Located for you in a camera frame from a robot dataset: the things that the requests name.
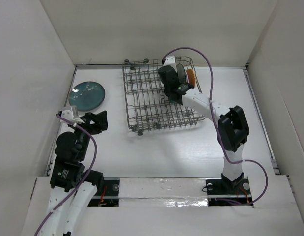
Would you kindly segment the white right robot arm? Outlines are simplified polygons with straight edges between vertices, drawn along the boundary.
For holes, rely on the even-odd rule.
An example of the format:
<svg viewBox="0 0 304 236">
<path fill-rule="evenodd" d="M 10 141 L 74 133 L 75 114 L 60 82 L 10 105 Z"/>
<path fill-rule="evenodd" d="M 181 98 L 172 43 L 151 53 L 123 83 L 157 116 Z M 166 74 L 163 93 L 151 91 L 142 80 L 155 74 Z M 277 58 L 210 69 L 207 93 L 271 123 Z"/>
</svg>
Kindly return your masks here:
<svg viewBox="0 0 304 236">
<path fill-rule="evenodd" d="M 249 134 L 245 113 L 240 106 L 233 108 L 213 102 L 195 88 L 196 76 L 192 69 L 176 72 L 165 65 L 158 69 L 164 94 L 174 102 L 191 108 L 213 122 L 217 140 L 224 153 L 221 187 L 233 193 L 243 180 L 243 148 Z"/>
</svg>

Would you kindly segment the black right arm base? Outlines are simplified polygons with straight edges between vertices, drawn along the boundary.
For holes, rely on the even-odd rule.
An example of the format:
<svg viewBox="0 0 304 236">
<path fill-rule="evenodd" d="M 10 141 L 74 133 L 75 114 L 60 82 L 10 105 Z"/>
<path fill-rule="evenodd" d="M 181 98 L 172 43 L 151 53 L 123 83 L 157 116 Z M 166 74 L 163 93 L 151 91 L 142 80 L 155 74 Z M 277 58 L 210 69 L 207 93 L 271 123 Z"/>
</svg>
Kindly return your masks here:
<svg viewBox="0 0 304 236">
<path fill-rule="evenodd" d="M 207 179 L 205 186 L 202 187 L 202 191 L 212 196 L 227 196 L 227 197 L 240 197 L 240 196 L 251 196 L 250 189 L 246 190 L 243 184 L 247 183 L 242 181 L 240 184 L 232 187 L 224 183 L 221 179 Z"/>
</svg>

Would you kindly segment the woven-pattern orange plate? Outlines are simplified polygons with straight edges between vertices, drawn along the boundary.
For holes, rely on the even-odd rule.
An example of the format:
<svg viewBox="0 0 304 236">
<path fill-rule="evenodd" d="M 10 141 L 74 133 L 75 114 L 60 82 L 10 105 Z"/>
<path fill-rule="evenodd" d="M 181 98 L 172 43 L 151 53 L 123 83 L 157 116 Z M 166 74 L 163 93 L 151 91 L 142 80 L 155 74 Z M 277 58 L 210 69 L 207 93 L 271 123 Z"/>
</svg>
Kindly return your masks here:
<svg viewBox="0 0 304 236">
<path fill-rule="evenodd" d="M 196 74 L 192 69 L 187 69 L 189 72 L 189 84 L 193 87 L 196 87 Z"/>
</svg>

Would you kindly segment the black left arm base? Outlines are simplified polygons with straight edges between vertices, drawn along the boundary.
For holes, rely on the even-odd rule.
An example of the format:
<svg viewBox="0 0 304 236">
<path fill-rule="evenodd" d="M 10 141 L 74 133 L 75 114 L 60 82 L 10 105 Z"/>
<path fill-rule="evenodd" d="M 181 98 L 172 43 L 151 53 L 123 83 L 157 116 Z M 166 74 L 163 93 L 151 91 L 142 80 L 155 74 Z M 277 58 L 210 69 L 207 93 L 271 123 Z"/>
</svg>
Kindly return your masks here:
<svg viewBox="0 0 304 236">
<path fill-rule="evenodd" d="M 105 178 L 99 190 L 88 203 L 88 207 L 117 207 L 119 206 L 119 178 Z"/>
</svg>

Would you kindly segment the cream plate tree drawing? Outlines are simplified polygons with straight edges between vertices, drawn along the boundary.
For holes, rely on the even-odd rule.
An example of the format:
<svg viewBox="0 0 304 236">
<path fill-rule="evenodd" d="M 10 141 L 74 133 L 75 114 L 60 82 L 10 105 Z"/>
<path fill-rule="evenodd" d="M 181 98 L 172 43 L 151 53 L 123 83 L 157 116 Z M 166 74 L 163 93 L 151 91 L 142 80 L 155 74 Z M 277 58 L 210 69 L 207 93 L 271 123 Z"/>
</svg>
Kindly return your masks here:
<svg viewBox="0 0 304 236">
<path fill-rule="evenodd" d="M 177 75 L 178 75 L 179 84 L 185 83 L 187 78 L 186 78 L 186 72 L 185 72 L 185 69 L 184 69 L 183 65 L 182 64 L 177 64 L 176 68 L 177 68 Z"/>
</svg>

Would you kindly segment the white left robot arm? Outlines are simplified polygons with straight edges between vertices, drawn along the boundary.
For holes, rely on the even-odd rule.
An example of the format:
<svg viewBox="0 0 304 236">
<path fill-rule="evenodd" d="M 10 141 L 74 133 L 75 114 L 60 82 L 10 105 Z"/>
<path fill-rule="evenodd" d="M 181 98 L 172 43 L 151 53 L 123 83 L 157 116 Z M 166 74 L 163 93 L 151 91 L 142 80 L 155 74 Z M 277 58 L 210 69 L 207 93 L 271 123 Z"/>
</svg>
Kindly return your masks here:
<svg viewBox="0 0 304 236">
<path fill-rule="evenodd" d="M 107 111 L 80 117 L 71 106 L 56 116 L 72 131 L 57 137 L 47 215 L 36 236 L 74 235 L 92 197 L 105 189 L 103 173 L 92 168 L 98 152 L 94 135 L 107 130 Z"/>
</svg>

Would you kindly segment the dark teal glazed plate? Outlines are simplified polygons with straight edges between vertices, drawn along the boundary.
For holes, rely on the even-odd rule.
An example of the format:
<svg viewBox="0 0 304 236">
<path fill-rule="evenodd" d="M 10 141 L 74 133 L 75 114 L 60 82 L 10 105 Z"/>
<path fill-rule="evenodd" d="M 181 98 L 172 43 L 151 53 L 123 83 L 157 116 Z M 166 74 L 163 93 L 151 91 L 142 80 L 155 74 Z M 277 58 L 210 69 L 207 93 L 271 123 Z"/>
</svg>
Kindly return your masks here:
<svg viewBox="0 0 304 236">
<path fill-rule="evenodd" d="M 68 102 L 76 106 L 78 111 L 86 112 L 99 107 L 106 96 L 104 87 L 98 82 L 86 81 L 73 87 Z"/>
</svg>

